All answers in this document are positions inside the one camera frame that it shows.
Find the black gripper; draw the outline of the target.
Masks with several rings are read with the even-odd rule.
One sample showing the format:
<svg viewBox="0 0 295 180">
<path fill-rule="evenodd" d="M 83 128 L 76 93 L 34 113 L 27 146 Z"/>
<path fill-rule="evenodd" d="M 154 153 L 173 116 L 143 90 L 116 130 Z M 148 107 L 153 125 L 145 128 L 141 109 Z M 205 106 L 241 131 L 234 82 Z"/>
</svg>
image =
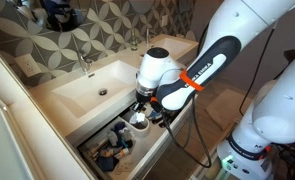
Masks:
<svg viewBox="0 0 295 180">
<path fill-rule="evenodd" d="M 139 92 L 136 92 L 135 97 L 136 102 L 132 106 L 132 109 L 135 112 L 142 111 L 146 103 L 149 103 L 152 109 L 155 110 L 157 113 L 161 111 L 161 105 L 158 103 L 157 99 L 154 96 L 144 96 Z"/>
</svg>

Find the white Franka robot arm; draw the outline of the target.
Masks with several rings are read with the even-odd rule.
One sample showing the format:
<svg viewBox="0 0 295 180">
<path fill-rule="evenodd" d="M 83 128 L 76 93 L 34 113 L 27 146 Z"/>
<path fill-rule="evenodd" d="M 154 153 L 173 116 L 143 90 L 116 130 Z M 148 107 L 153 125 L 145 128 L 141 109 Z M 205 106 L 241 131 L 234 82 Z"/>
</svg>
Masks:
<svg viewBox="0 0 295 180">
<path fill-rule="evenodd" d="M 147 50 L 137 75 L 134 109 L 147 103 L 162 114 L 184 108 L 256 36 L 294 8 L 295 0 L 224 0 L 189 67 L 180 68 L 164 48 Z M 240 180 L 268 180 L 269 145 L 294 142 L 295 57 L 276 79 L 261 86 L 217 153 L 222 168 Z"/>
</svg>

